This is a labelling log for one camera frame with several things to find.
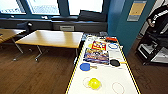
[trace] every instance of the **window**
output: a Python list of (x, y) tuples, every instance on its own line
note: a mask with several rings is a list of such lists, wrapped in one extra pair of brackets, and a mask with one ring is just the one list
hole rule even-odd
[(19, 0), (0, 0), (0, 12), (7, 14), (25, 13)]
[(102, 12), (103, 0), (68, 0), (70, 15), (79, 15), (80, 10)]
[(32, 14), (59, 15), (57, 0), (27, 0)]

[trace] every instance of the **board game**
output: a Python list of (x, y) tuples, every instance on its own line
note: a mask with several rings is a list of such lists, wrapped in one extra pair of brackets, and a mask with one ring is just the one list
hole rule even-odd
[(105, 50), (86, 48), (83, 61), (108, 65), (109, 54)]

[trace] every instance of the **yellow token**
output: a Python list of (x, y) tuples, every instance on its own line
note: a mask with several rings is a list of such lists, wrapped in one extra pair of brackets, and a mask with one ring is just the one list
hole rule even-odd
[(88, 86), (91, 87), (92, 89), (98, 89), (101, 86), (101, 82), (96, 78), (92, 78), (89, 81)]

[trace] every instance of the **white table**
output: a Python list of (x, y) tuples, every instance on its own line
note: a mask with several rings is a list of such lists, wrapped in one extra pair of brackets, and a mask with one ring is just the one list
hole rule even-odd
[[(90, 63), (93, 66), (97, 66), (97, 69), (92, 68), (89, 71), (82, 71), (80, 65), (85, 63), (83, 61), (83, 56), (85, 49), (89, 48), (92, 42), (100, 41), (97, 37), (89, 37), (83, 46), (83, 49), (78, 59), (77, 65), (72, 74), (69, 86), (67, 88), (66, 94), (138, 94), (140, 93), (136, 82), (130, 73), (129, 66), (127, 65), (122, 51), (120, 48), (109, 49), (110, 59), (118, 59), (120, 61), (119, 67), (114, 67), (111, 65), (95, 64)], [(102, 86), (99, 89), (93, 90), (86, 86), (86, 82), (90, 78), (97, 78)]]

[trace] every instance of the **table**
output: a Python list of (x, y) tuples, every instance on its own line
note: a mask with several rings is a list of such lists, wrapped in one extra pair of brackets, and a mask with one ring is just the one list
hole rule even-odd
[(16, 35), (25, 32), (25, 30), (18, 30), (18, 29), (0, 29), (0, 34), (2, 34), (2, 36), (0, 37), (0, 43), (12, 39), (12, 41), (14, 42), (14, 44), (16, 45), (16, 47), (19, 49), (19, 51), (21, 52), (21, 54), (23, 54), (23, 50), (20, 48), (19, 45), (17, 45), (15, 43), (15, 40), (13, 39), (13, 37), (15, 37)]
[(65, 47), (65, 48), (77, 48), (79, 47), (83, 32), (64, 32), (64, 31), (50, 31), (50, 30), (37, 30), (28, 36), (16, 41), (17, 44), (37, 45), (40, 54), (35, 58), (38, 61), (38, 57), (42, 54), (40, 46), (52, 46), (52, 47)]
[[(111, 49), (107, 46), (109, 43), (106, 44), (106, 50), (109, 52), (109, 60), (117, 59), (120, 62), (119, 67), (87, 62), (91, 66), (97, 66), (97, 69), (91, 68), (89, 71), (82, 71), (80, 69), (80, 65), (86, 63), (83, 59), (85, 50), (91, 47), (93, 41), (104, 42), (103, 39), (96, 36), (86, 39), (66, 94), (140, 94), (119, 43), (115, 43), (115, 45), (118, 45), (116, 49)], [(91, 78), (98, 79), (101, 82), (101, 87), (96, 90), (89, 88), (87, 82)]]

